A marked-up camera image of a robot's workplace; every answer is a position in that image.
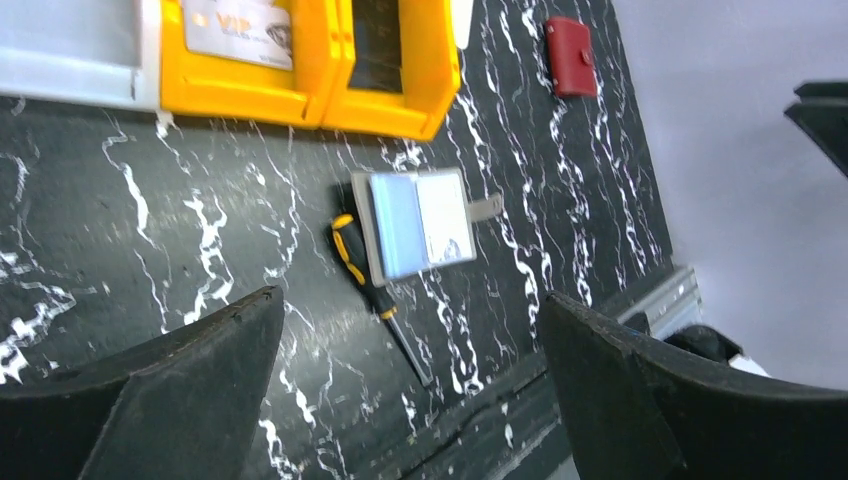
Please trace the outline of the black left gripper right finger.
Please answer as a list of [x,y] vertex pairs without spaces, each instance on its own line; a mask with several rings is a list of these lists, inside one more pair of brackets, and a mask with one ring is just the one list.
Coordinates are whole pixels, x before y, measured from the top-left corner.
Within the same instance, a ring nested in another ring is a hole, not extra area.
[[843,479],[847,394],[696,356],[553,292],[539,319],[583,479]]

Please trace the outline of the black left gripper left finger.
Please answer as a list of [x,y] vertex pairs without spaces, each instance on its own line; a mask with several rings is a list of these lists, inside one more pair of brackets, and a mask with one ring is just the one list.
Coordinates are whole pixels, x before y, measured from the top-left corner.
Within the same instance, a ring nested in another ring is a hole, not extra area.
[[284,326],[265,286],[168,334],[1,390],[5,479],[237,479]]

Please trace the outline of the red card holder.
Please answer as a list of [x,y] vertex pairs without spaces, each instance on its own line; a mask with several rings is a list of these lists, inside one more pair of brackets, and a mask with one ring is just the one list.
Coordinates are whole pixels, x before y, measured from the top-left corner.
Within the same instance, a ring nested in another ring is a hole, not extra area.
[[557,97],[596,97],[594,55],[589,28],[565,16],[545,22],[549,70]]

